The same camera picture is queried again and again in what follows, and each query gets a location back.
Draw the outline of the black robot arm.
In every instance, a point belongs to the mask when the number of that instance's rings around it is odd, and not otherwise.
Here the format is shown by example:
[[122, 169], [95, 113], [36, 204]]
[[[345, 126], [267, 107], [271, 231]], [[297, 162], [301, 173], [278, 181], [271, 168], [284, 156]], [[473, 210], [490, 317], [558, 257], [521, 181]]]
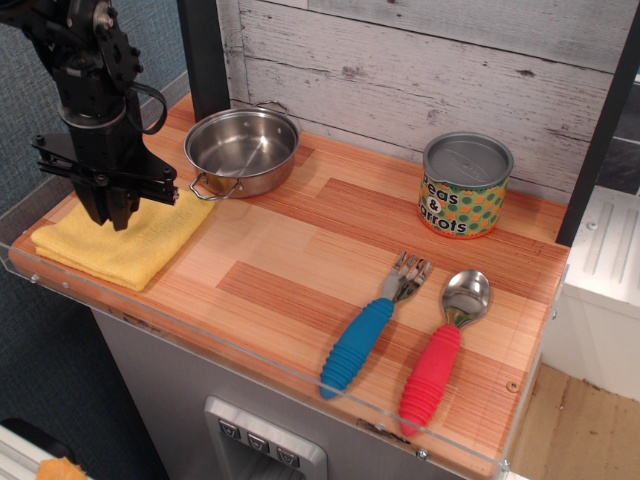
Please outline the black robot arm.
[[121, 231], [142, 199], [172, 205], [176, 170], [144, 144], [167, 115], [151, 126], [139, 97], [165, 100], [137, 82], [140, 52], [120, 29], [109, 1], [4, 1], [3, 24], [32, 43], [54, 81], [65, 133], [35, 136], [42, 171], [69, 179], [91, 220]]

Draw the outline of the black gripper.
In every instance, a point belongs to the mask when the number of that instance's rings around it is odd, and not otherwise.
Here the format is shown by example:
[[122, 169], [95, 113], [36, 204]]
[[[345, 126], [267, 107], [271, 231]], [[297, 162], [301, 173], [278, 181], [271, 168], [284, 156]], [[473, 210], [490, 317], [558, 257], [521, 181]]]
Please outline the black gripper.
[[[38, 134], [31, 145], [39, 151], [42, 171], [74, 181], [76, 195], [98, 225], [110, 219], [115, 231], [126, 230], [140, 197], [165, 204], [178, 198], [177, 171], [147, 149], [142, 133], [126, 119]], [[111, 189], [109, 209], [102, 187]]]

